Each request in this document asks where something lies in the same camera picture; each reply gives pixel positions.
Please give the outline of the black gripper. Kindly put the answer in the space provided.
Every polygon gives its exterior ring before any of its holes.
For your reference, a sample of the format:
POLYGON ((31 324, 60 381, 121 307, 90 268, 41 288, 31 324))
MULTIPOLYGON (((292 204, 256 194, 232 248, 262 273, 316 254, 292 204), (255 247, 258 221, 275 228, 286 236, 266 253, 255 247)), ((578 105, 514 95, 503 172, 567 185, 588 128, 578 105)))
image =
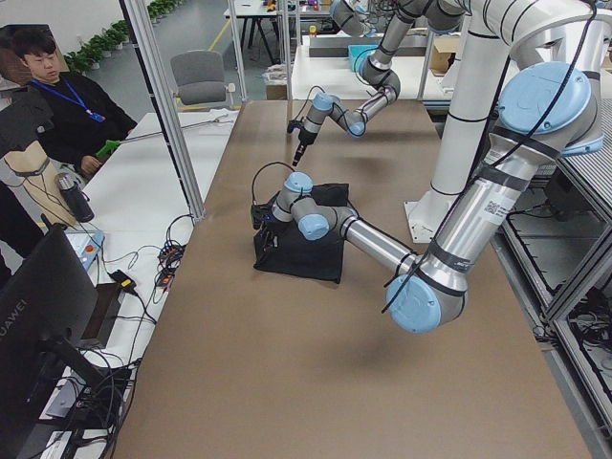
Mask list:
POLYGON ((279 222, 273 217, 270 204, 251 206, 251 223, 256 230, 253 244, 256 253, 273 253, 278 251, 279 222))
POLYGON ((309 145, 312 145, 317 139, 317 133, 306 129, 305 127, 301 128, 298 134, 299 145, 295 150, 295 154, 292 160, 292 166, 297 167, 303 155, 306 152, 306 149, 309 145))

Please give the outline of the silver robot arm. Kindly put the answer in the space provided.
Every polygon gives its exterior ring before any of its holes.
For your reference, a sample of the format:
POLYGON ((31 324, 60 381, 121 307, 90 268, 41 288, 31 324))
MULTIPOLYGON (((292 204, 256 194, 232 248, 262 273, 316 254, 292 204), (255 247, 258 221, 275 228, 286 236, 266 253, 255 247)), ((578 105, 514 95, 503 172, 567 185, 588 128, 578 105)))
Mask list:
POLYGON ((304 103, 287 126, 289 134, 298 134, 292 165, 326 120, 358 139, 385 107, 414 96, 402 84, 420 82, 426 39, 408 32, 419 18, 436 34, 455 32, 464 14, 452 1, 333 1, 329 15, 339 35, 305 35, 295 50, 292 98, 304 103))
POLYGON ((408 213, 412 237, 426 240, 426 251, 413 251, 353 208, 318 203, 311 178, 297 170, 267 204, 252 205, 251 221, 260 270, 271 254, 295 257, 282 240, 290 228, 309 241, 336 234, 377 259, 394 273, 384 309, 402 328, 423 333, 463 313, 469 272, 537 170, 602 148, 600 71, 611 12, 592 1, 397 1, 391 11, 360 67, 373 96, 352 110, 319 93, 289 129, 298 132, 298 154, 326 120, 361 137, 400 95, 391 60, 414 22, 423 17, 442 34, 468 20, 436 169, 408 213))

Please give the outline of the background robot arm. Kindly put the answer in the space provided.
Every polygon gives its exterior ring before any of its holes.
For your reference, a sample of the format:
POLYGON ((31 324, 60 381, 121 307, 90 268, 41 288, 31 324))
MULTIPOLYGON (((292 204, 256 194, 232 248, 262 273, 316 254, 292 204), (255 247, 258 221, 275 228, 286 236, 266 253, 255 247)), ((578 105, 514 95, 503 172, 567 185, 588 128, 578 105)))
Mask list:
POLYGON ((374 3, 360 0, 334 0, 330 15, 339 29, 349 36, 373 36, 378 32, 371 14, 374 3))

